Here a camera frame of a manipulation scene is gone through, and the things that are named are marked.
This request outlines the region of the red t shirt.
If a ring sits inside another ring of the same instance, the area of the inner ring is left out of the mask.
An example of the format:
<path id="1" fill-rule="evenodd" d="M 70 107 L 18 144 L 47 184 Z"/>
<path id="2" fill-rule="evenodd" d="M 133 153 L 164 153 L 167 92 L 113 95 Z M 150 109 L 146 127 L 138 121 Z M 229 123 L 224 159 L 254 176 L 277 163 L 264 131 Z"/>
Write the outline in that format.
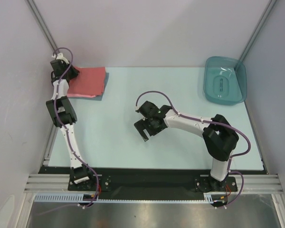
<path id="1" fill-rule="evenodd" d="M 75 67 L 79 75 L 70 80 L 68 93 L 101 95 L 104 91 L 105 67 Z"/>

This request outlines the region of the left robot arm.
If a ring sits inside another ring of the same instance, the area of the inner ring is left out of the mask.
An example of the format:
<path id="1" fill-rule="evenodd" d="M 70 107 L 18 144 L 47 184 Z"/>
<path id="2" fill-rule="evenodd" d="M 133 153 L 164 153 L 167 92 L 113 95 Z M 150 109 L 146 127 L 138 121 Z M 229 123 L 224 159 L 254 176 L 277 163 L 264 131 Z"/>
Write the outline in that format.
<path id="1" fill-rule="evenodd" d="M 95 185 L 95 178 L 91 171 L 81 162 L 74 133 L 77 122 L 76 113 L 67 97 L 69 82 L 76 78 L 79 71 L 67 60 L 55 59 L 50 62 L 51 83 L 54 87 L 52 98 L 46 101 L 46 107 L 55 127 L 59 128 L 66 142 L 70 158 L 69 191 L 91 190 Z"/>

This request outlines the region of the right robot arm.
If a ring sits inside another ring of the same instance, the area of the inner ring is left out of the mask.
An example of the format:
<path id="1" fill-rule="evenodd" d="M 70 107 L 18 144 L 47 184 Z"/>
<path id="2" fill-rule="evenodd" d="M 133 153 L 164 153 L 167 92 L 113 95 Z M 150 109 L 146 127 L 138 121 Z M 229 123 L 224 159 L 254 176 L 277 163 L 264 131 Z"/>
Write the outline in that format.
<path id="1" fill-rule="evenodd" d="M 167 128 L 174 128 L 192 133 L 204 140 L 207 151 L 212 157 L 209 184 L 214 190 L 222 190 L 227 184 L 228 161 L 235 149 L 239 136 L 230 128 L 229 122 L 222 115 L 205 120 L 185 115 L 173 110 L 169 105 L 158 108 L 146 101 L 135 110 L 142 119 L 134 123 L 144 141 Z"/>

